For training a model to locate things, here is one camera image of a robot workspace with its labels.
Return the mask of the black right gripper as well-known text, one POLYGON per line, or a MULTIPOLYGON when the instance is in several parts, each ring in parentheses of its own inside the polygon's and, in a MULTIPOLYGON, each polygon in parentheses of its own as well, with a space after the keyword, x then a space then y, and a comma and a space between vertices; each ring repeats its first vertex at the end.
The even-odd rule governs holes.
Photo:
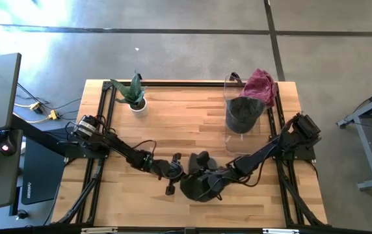
MULTIPOLYGON (((196 156, 196 162, 199 166, 208 166, 210 160, 209 153, 202 151, 196 156)), ((203 194, 218 194, 226 184, 230 183, 230 179, 235 177, 233 168, 218 168, 218 169, 201 169, 200 182, 203 194)))

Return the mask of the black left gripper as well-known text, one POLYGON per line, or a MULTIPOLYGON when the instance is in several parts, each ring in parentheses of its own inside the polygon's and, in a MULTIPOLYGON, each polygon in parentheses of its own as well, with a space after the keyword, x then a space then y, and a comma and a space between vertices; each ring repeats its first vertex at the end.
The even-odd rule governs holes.
POLYGON ((175 193, 174 179, 179 179, 184 175, 184 169, 180 162, 181 153, 175 153, 172 157, 172 161, 156 160, 155 173, 159 177, 169 179, 168 185, 166 186, 165 194, 167 196, 175 193))

